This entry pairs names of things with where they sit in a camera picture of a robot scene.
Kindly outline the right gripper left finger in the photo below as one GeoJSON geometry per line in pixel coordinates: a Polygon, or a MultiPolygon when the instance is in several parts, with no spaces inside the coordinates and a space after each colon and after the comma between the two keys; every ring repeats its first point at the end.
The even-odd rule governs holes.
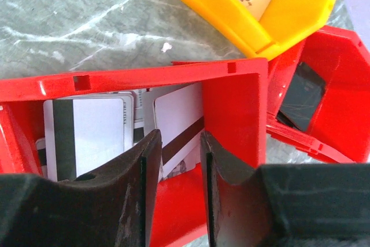
{"type": "Polygon", "coordinates": [[[159,130],[74,180],[1,175],[2,246],[149,246],[159,130]]]}

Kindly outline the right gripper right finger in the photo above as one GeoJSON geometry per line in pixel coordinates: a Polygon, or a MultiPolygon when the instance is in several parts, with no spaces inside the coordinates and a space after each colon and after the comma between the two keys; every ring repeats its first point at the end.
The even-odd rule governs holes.
{"type": "Polygon", "coordinates": [[[201,168],[210,246],[369,238],[368,164],[253,168],[205,132],[201,168]]]}

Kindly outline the white cards in red bin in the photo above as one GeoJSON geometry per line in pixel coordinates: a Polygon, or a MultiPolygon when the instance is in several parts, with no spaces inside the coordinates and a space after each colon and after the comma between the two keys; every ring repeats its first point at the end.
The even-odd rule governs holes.
{"type": "Polygon", "coordinates": [[[43,103],[45,135],[36,141],[42,174],[74,179],[144,137],[143,89],[78,95],[43,103]]]}

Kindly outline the red bin with cards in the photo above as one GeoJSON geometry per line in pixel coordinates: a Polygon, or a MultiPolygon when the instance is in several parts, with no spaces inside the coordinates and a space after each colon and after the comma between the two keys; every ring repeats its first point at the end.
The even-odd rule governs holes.
{"type": "Polygon", "coordinates": [[[164,246],[204,232],[200,137],[264,161],[264,58],[1,81],[1,245],[164,246]]]}

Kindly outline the red bin with dark item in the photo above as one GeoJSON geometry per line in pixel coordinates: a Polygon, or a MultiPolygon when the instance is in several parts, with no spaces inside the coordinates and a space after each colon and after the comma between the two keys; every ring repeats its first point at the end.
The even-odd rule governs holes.
{"type": "Polygon", "coordinates": [[[271,60],[268,81],[268,134],[326,163],[368,161],[369,51],[354,31],[326,25],[271,60]],[[300,62],[326,82],[306,131],[277,120],[300,62]]]}

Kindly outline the dark item in red bin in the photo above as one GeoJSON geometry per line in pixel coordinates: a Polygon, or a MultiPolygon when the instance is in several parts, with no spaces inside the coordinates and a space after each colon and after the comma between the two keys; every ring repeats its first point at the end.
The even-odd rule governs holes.
{"type": "Polygon", "coordinates": [[[306,131],[325,93],[326,82],[307,63],[296,68],[277,120],[296,130],[306,131]]]}

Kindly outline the yellow plastic bin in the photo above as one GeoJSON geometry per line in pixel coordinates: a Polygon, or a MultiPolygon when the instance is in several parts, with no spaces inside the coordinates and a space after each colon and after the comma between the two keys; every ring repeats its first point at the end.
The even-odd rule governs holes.
{"type": "Polygon", "coordinates": [[[323,27],[336,0],[181,0],[249,58],[273,59],[323,27]]]}

